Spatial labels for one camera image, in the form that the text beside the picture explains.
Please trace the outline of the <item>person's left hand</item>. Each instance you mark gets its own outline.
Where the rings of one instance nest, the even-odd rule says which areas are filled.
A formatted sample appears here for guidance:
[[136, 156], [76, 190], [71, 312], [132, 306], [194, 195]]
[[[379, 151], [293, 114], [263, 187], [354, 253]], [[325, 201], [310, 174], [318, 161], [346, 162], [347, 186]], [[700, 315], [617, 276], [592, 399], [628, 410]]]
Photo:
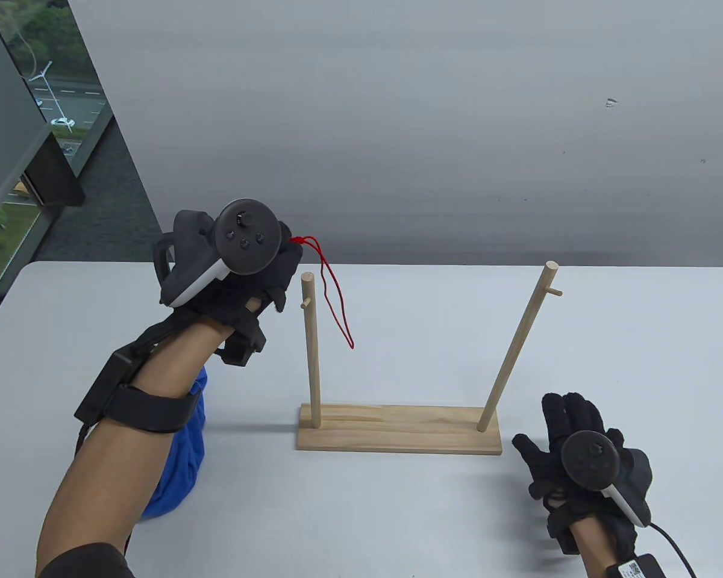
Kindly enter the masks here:
[[262, 272], [240, 276], [229, 273], [214, 280], [188, 303], [177, 308], [181, 322], [210, 319], [232, 329], [223, 349], [216, 354], [225, 364], [244, 367], [254, 353], [260, 353], [267, 341], [258, 320], [270, 305], [282, 312], [286, 291], [302, 258], [302, 247], [292, 242], [292, 232], [283, 223], [282, 242], [276, 256]]

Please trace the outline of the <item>person's right hand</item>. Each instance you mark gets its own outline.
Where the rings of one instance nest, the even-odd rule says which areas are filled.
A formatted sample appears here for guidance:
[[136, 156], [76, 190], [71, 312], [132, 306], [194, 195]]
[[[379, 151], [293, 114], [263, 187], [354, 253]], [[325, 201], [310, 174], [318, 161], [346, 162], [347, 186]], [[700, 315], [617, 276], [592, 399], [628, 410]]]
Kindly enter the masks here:
[[596, 517], [607, 529], [618, 560], [629, 561], [635, 556], [637, 540], [632, 522], [612, 499], [577, 485], [566, 474], [562, 462], [563, 444], [576, 432], [606, 435], [618, 449], [623, 448], [623, 434], [614, 427], [604, 429], [599, 410], [578, 393], [564, 396], [547, 393], [542, 399], [542, 412], [547, 426], [548, 451], [540, 450], [524, 433], [515, 435], [512, 444], [529, 468], [533, 481], [528, 492], [549, 512], [549, 536], [557, 540], [564, 554], [577, 555], [580, 551], [571, 525], [587, 517]]

